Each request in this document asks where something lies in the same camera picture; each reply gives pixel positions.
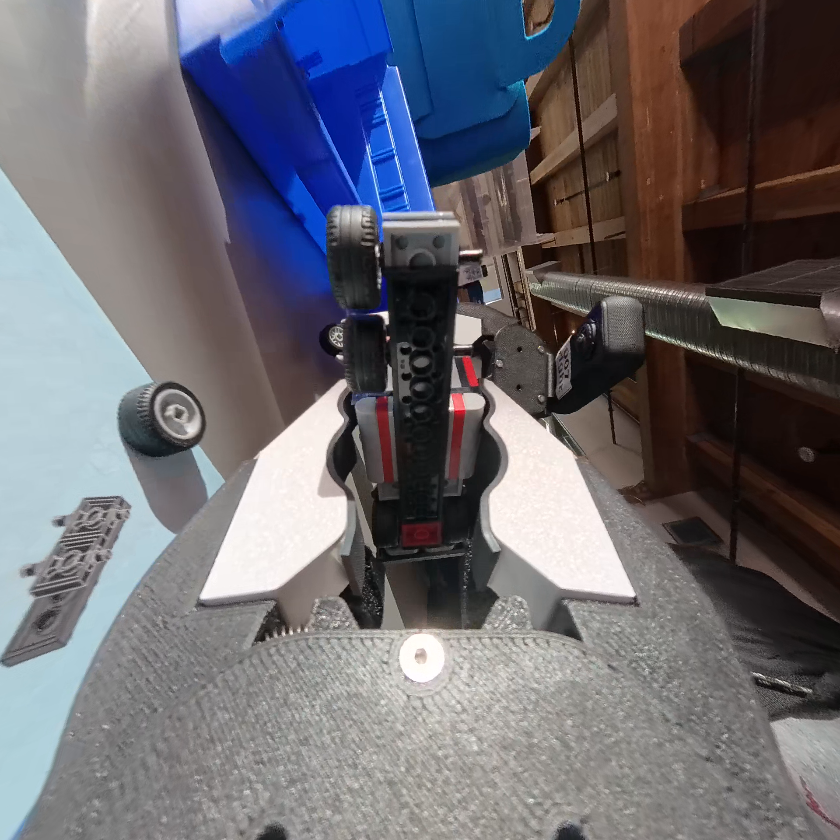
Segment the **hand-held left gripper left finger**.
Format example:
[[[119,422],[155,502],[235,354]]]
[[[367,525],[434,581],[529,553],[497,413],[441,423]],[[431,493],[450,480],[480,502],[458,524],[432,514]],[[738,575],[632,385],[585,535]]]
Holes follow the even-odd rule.
[[[336,383],[258,455],[198,601],[271,601],[303,625],[315,600],[363,590],[363,535],[347,479],[351,395]]]

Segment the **silver spiral air duct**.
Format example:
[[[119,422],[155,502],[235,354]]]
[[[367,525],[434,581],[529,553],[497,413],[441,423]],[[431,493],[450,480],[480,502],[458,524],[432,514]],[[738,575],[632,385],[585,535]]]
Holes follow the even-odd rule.
[[[698,285],[571,274],[561,271],[557,262],[528,269],[528,284],[535,298],[577,314],[588,313],[609,297],[636,299],[643,306],[649,338],[838,399],[837,351],[723,325]]]

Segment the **grey desk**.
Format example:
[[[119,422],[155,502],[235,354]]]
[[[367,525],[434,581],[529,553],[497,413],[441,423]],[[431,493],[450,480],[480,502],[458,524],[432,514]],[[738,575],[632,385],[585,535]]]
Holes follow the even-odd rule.
[[[339,374],[329,320],[235,266],[197,98],[172,2],[2,2],[2,171],[225,479]]]

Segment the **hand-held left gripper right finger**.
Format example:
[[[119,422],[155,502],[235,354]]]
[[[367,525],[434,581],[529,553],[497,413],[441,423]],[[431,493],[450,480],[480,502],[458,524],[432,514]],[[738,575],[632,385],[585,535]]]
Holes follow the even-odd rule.
[[[540,631],[567,600],[636,604],[576,457],[500,387],[485,393],[485,430],[500,454],[480,499],[480,528],[495,559],[489,587],[525,601]]]

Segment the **light blue instruction booklet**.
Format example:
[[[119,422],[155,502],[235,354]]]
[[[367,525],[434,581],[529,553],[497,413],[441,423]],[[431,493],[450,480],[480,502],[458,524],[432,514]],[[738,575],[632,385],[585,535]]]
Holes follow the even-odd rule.
[[[74,699],[134,587],[223,484],[200,448],[145,458],[119,435],[123,395],[151,382],[57,245],[2,174],[1,642],[35,603],[35,577],[87,497],[131,506],[66,643],[2,665],[1,832],[15,838],[41,792]]]

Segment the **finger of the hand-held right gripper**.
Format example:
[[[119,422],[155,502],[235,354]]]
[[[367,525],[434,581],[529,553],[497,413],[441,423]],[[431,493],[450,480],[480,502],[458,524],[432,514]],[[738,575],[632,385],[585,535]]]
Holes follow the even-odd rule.
[[[491,360],[498,357],[497,334],[520,323],[504,312],[480,303],[458,301],[455,315],[455,347],[476,346]]]

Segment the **blue felt bag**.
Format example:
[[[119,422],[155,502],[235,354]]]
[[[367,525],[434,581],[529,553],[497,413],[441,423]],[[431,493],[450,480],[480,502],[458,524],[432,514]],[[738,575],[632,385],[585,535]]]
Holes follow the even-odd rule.
[[[430,186],[513,161],[529,145],[525,80],[561,52],[580,1],[554,2],[528,35],[520,1],[383,1]]]

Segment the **toy brick truck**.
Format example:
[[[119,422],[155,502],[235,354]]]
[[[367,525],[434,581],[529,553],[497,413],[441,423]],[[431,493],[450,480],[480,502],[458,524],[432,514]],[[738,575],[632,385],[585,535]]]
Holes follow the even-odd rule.
[[[487,400],[456,342],[460,223],[451,212],[333,206],[325,254],[346,311],[343,363],[366,475],[376,557],[407,563],[463,555],[467,496]]]

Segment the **person's black trousers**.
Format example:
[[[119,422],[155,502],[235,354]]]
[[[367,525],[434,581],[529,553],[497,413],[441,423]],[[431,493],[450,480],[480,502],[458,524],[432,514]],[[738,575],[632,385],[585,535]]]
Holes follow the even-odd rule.
[[[767,574],[705,548],[671,549],[716,608],[769,718],[838,719],[838,622]]]

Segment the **clear plastic storage drawers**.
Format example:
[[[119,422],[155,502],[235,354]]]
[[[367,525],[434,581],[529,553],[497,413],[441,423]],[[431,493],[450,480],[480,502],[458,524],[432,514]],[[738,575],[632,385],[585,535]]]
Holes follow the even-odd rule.
[[[458,191],[470,243],[484,257],[498,257],[551,239],[537,229],[524,154],[460,181]]]

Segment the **blue plastic bin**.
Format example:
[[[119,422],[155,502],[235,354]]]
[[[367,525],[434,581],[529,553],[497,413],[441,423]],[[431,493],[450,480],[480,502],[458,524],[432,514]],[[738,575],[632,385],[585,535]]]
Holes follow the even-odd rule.
[[[434,209],[383,2],[180,1],[174,10],[234,265],[251,259],[275,300],[330,320],[332,206]]]

